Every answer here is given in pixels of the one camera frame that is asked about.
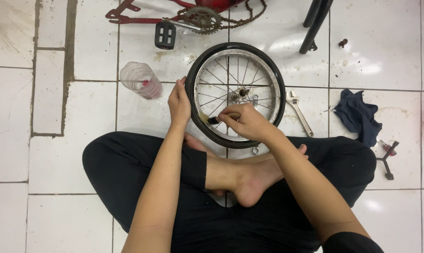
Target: black pedal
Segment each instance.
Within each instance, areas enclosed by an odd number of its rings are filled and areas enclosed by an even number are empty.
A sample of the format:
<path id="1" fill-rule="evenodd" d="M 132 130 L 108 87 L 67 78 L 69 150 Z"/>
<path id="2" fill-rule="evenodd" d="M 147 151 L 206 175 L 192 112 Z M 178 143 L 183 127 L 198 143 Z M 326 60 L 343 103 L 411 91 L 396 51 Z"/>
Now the black pedal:
<path id="1" fill-rule="evenodd" d="M 154 35 L 154 44 L 156 47 L 165 50 L 175 48 L 176 27 L 167 22 L 156 24 L 156 34 Z"/>

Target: hand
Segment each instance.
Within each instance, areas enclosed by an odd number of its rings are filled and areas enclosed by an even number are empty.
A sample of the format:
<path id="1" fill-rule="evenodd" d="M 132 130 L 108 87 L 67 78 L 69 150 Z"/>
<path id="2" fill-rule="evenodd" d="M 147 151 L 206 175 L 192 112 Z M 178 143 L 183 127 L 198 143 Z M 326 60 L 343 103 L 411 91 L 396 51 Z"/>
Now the hand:
<path id="1" fill-rule="evenodd" d="M 230 112 L 240 114 L 238 121 L 227 115 Z M 251 103 L 230 105 L 220 113 L 219 117 L 237 134 L 253 141 L 264 142 L 273 134 L 280 132 Z"/>
<path id="2" fill-rule="evenodd" d="M 177 80 L 173 91 L 168 97 L 168 107 L 170 107 L 171 125 L 182 126 L 184 129 L 190 119 L 190 101 L 187 97 L 184 83 L 186 77 L 181 80 Z"/>

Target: bicycle chain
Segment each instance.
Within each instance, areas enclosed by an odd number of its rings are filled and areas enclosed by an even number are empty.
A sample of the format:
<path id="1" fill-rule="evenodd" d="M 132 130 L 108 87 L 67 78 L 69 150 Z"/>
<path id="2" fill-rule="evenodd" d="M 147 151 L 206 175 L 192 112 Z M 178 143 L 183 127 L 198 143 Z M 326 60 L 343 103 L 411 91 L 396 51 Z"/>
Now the bicycle chain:
<path id="1" fill-rule="evenodd" d="M 246 5 L 246 9 L 247 10 L 249 10 L 249 14 L 250 14 L 250 18 L 249 19 L 246 19 L 246 20 L 234 20 L 234 19 L 228 19 L 228 18 L 225 18 L 225 17 L 223 17 L 223 16 L 221 16 L 220 14 L 217 14 L 217 15 L 219 15 L 220 17 L 221 17 L 221 19 L 222 20 L 224 20 L 224 21 L 228 21 L 228 22 L 231 22 L 231 23 L 235 23 L 236 25 L 229 25 L 229 26 L 222 26 L 221 24 L 220 24 L 220 27 L 218 28 L 219 30 L 223 30 L 223 29 L 232 29 L 232 28 L 237 28 L 237 27 L 240 27 L 240 26 L 243 26 L 243 25 L 246 25 L 246 24 L 248 24 L 249 22 L 251 22 L 251 21 L 253 21 L 253 20 L 255 20 L 255 19 L 257 19 L 258 17 L 260 17 L 262 14 L 264 14 L 264 12 L 265 12 L 265 10 L 266 10 L 266 8 L 267 8 L 267 5 L 266 5 L 266 3 L 265 3 L 265 0 L 260 0 L 260 2 L 262 3 L 262 5 L 264 6 L 264 9 L 259 13 L 259 14 L 257 14 L 257 15 L 255 15 L 254 17 L 253 17 L 253 9 L 251 8 L 251 7 L 249 7 L 249 4 L 248 4 L 248 2 L 249 2 L 249 0 L 247 0 L 246 2 L 245 2 L 245 5 Z M 183 13 L 183 12 L 186 12 L 187 10 L 188 10 L 189 8 L 185 8 L 185 9 L 182 9 L 182 10 L 180 10 L 180 11 L 178 11 L 178 17 L 180 18 L 180 19 L 183 19 L 184 21 L 186 21 L 186 22 L 190 22 L 189 20 L 188 20 L 188 17 L 186 17 L 184 14 L 181 14 L 181 13 Z M 196 26 L 198 26 L 198 27 L 200 27 L 200 28 L 212 28 L 212 27 L 214 27 L 214 25 L 201 25 L 201 24 L 197 24 L 197 23 L 195 23 L 194 25 L 196 25 Z"/>

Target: rag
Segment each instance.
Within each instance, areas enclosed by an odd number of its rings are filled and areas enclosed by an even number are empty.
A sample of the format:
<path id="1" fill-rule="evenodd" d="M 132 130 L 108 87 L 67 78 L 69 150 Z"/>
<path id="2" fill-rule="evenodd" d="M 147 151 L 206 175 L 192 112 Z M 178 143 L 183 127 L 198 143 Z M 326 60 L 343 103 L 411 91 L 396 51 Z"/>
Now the rag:
<path id="1" fill-rule="evenodd" d="M 349 89 L 344 89 L 334 112 L 351 133 L 359 134 L 358 141 L 367 147 L 373 147 L 377 142 L 376 136 L 382 130 L 382 123 L 374 120 L 378 106 L 364 103 L 362 93 L 363 90 L 354 94 Z"/>

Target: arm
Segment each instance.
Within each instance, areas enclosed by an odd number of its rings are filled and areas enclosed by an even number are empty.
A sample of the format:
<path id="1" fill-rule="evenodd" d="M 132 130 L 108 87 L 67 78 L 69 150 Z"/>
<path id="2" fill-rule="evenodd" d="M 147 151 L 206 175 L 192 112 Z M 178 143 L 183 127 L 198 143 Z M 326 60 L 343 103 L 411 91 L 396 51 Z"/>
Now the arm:
<path id="1" fill-rule="evenodd" d="M 190 119 L 183 78 L 168 99 L 171 125 L 137 202 L 122 253 L 170 252 L 181 177 L 181 149 Z"/>
<path id="2" fill-rule="evenodd" d="M 238 121 L 228 117 L 240 113 Z M 321 243 L 339 232 L 355 232 L 369 237 L 340 193 L 285 137 L 251 104 L 228 106 L 220 118 L 239 135 L 264 143 L 276 159 L 285 180 Z"/>

